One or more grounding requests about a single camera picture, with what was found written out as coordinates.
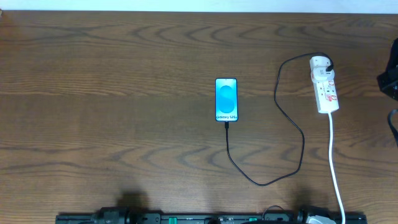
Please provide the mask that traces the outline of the blue Galaxy smartphone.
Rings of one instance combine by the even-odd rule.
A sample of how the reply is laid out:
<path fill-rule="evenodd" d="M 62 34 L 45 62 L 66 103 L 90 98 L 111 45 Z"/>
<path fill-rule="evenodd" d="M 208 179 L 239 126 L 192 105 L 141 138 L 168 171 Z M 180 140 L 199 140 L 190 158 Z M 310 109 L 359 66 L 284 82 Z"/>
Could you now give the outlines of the blue Galaxy smartphone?
<path fill-rule="evenodd" d="M 239 119 L 237 79 L 215 80 L 215 119 L 217 122 L 236 122 Z"/>

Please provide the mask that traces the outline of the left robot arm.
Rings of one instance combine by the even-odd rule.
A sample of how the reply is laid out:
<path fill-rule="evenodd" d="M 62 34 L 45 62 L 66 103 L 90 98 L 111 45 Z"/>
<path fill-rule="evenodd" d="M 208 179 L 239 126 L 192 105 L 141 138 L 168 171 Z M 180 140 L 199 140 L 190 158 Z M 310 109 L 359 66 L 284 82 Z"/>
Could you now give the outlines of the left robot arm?
<path fill-rule="evenodd" d="M 129 209 L 127 207 L 103 207 L 96 214 L 95 224 L 127 224 Z"/>

